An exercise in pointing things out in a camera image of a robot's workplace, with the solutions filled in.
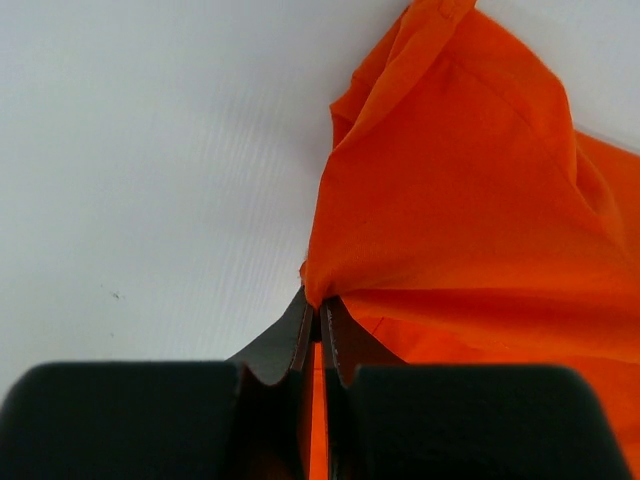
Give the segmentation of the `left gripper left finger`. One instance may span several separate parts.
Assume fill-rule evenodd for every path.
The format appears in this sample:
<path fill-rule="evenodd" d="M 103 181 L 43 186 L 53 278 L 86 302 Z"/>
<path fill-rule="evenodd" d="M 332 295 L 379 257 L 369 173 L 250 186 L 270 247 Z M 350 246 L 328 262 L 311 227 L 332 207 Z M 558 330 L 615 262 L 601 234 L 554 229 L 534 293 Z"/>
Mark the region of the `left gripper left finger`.
<path fill-rule="evenodd" d="M 300 287 L 281 317 L 228 358 L 246 367 L 263 385 L 277 385 L 292 370 L 300 370 L 307 356 L 314 310 Z"/>

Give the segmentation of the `orange t-shirt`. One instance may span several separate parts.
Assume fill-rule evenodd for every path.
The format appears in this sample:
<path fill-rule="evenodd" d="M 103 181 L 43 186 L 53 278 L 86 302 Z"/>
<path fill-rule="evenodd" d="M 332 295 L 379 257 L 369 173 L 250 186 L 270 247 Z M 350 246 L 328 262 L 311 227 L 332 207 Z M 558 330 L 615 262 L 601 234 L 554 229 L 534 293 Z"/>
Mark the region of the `orange t-shirt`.
<path fill-rule="evenodd" d="M 471 1 L 415 1 L 331 108 L 308 301 L 409 362 L 553 362 L 639 466 L 639 158 Z"/>

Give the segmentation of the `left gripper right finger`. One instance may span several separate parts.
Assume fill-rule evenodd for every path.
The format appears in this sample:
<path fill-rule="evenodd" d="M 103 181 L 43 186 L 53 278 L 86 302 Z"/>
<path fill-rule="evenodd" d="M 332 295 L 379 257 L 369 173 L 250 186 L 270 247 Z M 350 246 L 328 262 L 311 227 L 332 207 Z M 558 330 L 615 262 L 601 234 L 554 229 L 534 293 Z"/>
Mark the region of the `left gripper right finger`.
<path fill-rule="evenodd" d="M 325 367 L 343 387 L 361 366 L 406 364 L 352 317 L 340 297 L 324 301 L 319 314 Z"/>

